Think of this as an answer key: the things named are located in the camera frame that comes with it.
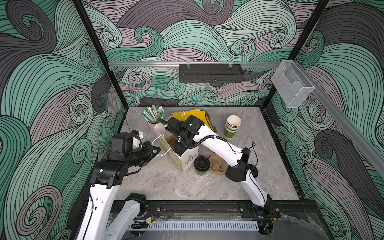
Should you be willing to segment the green paper coffee cup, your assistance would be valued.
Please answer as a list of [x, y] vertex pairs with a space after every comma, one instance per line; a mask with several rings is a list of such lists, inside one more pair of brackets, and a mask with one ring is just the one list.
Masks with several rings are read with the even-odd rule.
[[203, 176], [207, 173], [208, 170], [196, 170], [197, 175]]

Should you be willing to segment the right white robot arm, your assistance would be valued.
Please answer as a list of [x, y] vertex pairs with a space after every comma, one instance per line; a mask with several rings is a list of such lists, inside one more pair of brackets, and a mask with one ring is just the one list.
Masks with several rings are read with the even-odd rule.
[[257, 215], [266, 219], [277, 219], [281, 216], [271, 196], [260, 187], [253, 175], [253, 171], [257, 169], [248, 164], [251, 154], [249, 148], [241, 149], [230, 144], [195, 116], [189, 116], [185, 121], [174, 117], [159, 121], [176, 137], [174, 146], [179, 152], [203, 145], [220, 156], [228, 164], [226, 177], [242, 186], [255, 206]]

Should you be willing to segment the brown pulp carrier single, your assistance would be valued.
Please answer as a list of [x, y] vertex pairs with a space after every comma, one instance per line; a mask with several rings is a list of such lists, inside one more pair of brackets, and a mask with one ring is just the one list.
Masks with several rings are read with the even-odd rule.
[[176, 142], [177, 140], [178, 140], [178, 139], [177, 139], [175, 136], [170, 136], [170, 137], [166, 138], [167, 143], [169, 144], [169, 146], [171, 147], [171, 149], [172, 149], [174, 152], [176, 151], [174, 142]]

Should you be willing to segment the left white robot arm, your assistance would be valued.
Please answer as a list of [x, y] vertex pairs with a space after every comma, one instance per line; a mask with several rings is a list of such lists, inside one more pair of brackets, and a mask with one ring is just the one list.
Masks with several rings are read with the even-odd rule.
[[151, 142], [143, 142], [143, 136], [140, 131], [132, 131], [112, 137], [109, 153], [92, 170], [90, 197], [76, 237], [78, 240], [121, 240], [134, 219], [146, 214], [146, 196], [131, 193], [115, 219], [108, 222], [124, 177], [136, 173], [129, 169], [144, 167], [161, 151]]

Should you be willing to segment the white paper takeout bag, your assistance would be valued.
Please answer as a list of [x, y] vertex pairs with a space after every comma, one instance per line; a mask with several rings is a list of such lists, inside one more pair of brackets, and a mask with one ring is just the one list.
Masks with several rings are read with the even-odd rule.
[[194, 161], [199, 154], [199, 147], [187, 149], [182, 154], [179, 154], [176, 152], [176, 147], [174, 146], [176, 137], [169, 133], [163, 124], [158, 123], [154, 125], [153, 130], [157, 135], [156, 140], [161, 143], [162, 147], [166, 151], [166, 154], [174, 161], [183, 173], [193, 166]]

